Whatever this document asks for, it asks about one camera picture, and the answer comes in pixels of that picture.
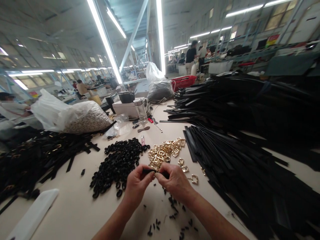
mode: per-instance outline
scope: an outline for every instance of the work table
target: work table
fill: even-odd
[[[78,154],[73,162],[70,172],[66,173],[68,162],[61,167],[53,180],[47,180],[44,184],[37,184],[37,188],[41,192],[49,189],[59,189],[59,195],[54,201],[52,207],[48,210],[42,222],[32,236],[32,240],[64,240],[64,239],[91,239],[95,233],[104,225],[109,219],[115,209],[118,207],[122,198],[116,197],[115,184],[105,193],[101,194],[97,199],[93,199],[93,189],[89,187],[93,173],[98,171],[100,163],[104,161],[106,155],[104,148],[116,141],[128,140],[136,137],[141,142],[141,136],[145,136],[146,145],[157,144],[160,145],[166,140],[175,140],[178,137],[184,138],[183,130],[185,126],[190,126],[188,123],[160,123],[160,120],[167,120],[167,113],[163,110],[168,109],[167,105],[173,105],[173,101],[168,101],[160,106],[153,106],[152,114],[156,121],[159,122],[160,131],[154,124],[148,122],[146,126],[150,129],[137,133],[140,126],[133,129],[132,132],[122,135],[113,140],[107,141],[104,136],[96,136],[92,139],[94,144],[98,144],[101,149],[99,152],[91,150],[90,154],[82,152]],[[320,192],[320,173],[314,172],[308,166],[287,158],[283,155],[275,153],[274,156],[289,162],[289,170],[294,172],[298,178],[311,186],[316,192]],[[140,156],[140,164],[148,165],[150,163],[148,158],[148,151]],[[191,184],[192,187],[199,192],[206,200],[208,200],[230,223],[232,223],[239,231],[245,234],[249,239],[256,239],[256,237],[247,230],[242,223],[230,215],[231,209],[222,200],[222,198],[215,192],[215,190],[207,182],[208,179],[203,175],[200,165],[193,163],[186,145],[180,151],[177,158],[171,156],[171,164],[177,165],[179,158],[184,159],[185,165],[188,166],[189,172],[187,177],[197,175],[199,178],[199,185]],[[85,170],[84,176],[81,176],[81,171]],[[121,239],[178,239],[181,228],[188,225],[190,218],[193,219],[193,226],[199,229],[199,232],[190,229],[185,232],[185,239],[210,239],[208,233],[196,219],[196,217],[187,209],[184,212],[181,206],[177,206],[179,214],[176,220],[169,219],[169,215],[173,214],[170,207],[170,202],[155,179],[147,188],[140,206],[137,208],[129,222],[127,223]],[[7,199],[0,205],[0,209],[9,201]],[[6,239],[15,225],[27,212],[32,205],[33,200],[25,200],[18,198],[12,205],[9,206],[0,215],[0,239]],[[151,224],[161,221],[160,231],[153,230],[153,236],[147,236]]]

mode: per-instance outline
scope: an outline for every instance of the ceiling light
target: ceiling light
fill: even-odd
[[[232,26],[231,27],[222,28],[221,31],[228,30],[230,28],[232,28]]]
[[[243,10],[240,10],[240,11],[237,11],[237,12],[233,12],[233,13],[228,13],[226,15],[226,18],[227,17],[232,17],[232,16],[235,16],[235,15],[239,15],[239,14],[242,14],[242,13],[246,13],[246,12],[251,12],[251,11],[254,11],[254,10],[258,10],[260,8],[263,7],[263,4],[261,5],[258,5],[258,6],[255,6],[255,7],[251,7],[251,8],[246,8],[246,9],[243,9]]]
[[[27,86],[24,85],[20,80],[14,80],[22,89],[28,90]]]
[[[62,71],[62,73],[72,73],[74,71]]]
[[[99,19],[99,15],[98,15],[97,9],[96,9],[96,7],[95,7],[95,5],[93,3],[93,0],[87,0],[87,2],[89,4],[89,7],[90,7],[90,10],[91,10],[92,16],[94,18],[94,21],[96,22],[98,31],[99,31],[100,36],[101,36],[101,40],[102,40],[103,45],[104,45],[104,47],[106,49],[106,52],[108,54],[110,63],[112,65],[112,68],[114,69],[114,74],[115,74],[115,76],[117,78],[118,83],[122,84],[122,79],[121,79],[121,76],[120,76],[119,68],[117,67],[117,63],[116,63],[116,60],[115,60],[114,55],[112,53],[112,50],[110,48],[110,45],[108,43],[107,36],[106,36],[106,34],[105,34],[104,30],[103,30],[102,23],[101,23],[101,21]]]
[[[33,75],[42,75],[42,73],[18,73],[18,74],[9,74],[10,77],[33,76]]]
[[[161,71],[166,75],[166,62],[164,59],[164,40],[163,40],[163,23],[162,23],[162,9],[161,9],[161,0],[156,0],[157,5],[157,22],[158,22],[158,36],[159,36],[159,45],[160,45],[160,62],[161,62]]]
[[[111,18],[111,20],[113,21],[113,23],[116,25],[116,27],[118,28],[118,30],[120,31],[120,33],[122,34],[122,36],[124,38],[127,38],[126,34],[124,33],[124,31],[122,30],[120,24],[118,23],[118,21],[116,20],[116,18],[114,17],[113,13],[110,11],[110,9],[107,7],[107,13],[109,15],[109,17]]]
[[[4,55],[8,56],[8,54],[6,53],[5,50],[3,50],[3,48],[0,47],[0,50],[3,52]]]
[[[21,71],[22,73],[38,73],[38,72],[54,72],[54,70],[32,70],[32,71]]]
[[[184,44],[184,45],[181,45],[181,46],[178,46],[178,47],[174,47],[174,48],[180,48],[180,47],[185,47],[187,46],[187,44]]]
[[[205,36],[205,35],[208,35],[208,34],[210,34],[210,32],[202,33],[202,34],[199,34],[199,35],[195,35],[195,36],[192,36],[190,38],[197,38],[197,37]]]
[[[268,2],[268,3],[266,3],[266,5],[264,5],[264,7],[270,7],[273,5],[277,5],[279,3],[289,2],[289,1],[292,1],[292,0],[277,0],[277,1],[273,1],[273,2]]]

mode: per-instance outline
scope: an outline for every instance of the black shirt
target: black shirt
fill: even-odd
[[[197,50],[195,48],[190,48],[187,51],[186,63],[191,63],[194,61],[194,55],[197,55]]]

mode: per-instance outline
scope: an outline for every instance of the clear water bottle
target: clear water bottle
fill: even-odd
[[[135,99],[133,103],[136,106],[140,122],[146,123],[148,120],[148,116],[147,116],[146,108],[143,105],[143,99],[142,98]]]

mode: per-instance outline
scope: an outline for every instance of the red plastic basket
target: red plastic basket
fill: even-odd
[[[190,87],[191,85],[194,84],[196,79],[197,79],[196,76],[182,76],[182,77],[178,77],[178,78],[173,78],[172,79],[173,91],[176,92],[179,90],[179,88]]]

